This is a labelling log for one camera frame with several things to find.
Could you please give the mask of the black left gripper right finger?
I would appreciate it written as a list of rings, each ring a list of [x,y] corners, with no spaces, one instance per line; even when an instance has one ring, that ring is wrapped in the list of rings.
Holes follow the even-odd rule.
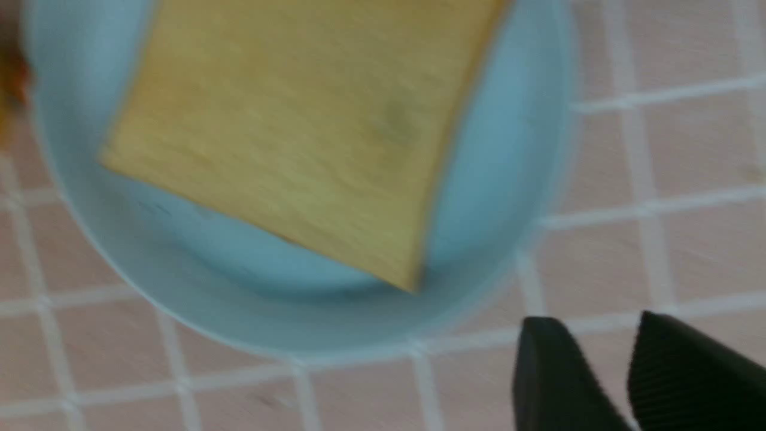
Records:
[[[641,314],[627,390],[642,430],[765,428],[764,367],[667,314]]]

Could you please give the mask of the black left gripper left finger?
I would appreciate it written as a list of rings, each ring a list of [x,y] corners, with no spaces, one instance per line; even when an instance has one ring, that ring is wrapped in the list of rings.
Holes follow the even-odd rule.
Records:
[[[553,317],[523,319],[512,379],[517,430],[630,430],[574,336]]]

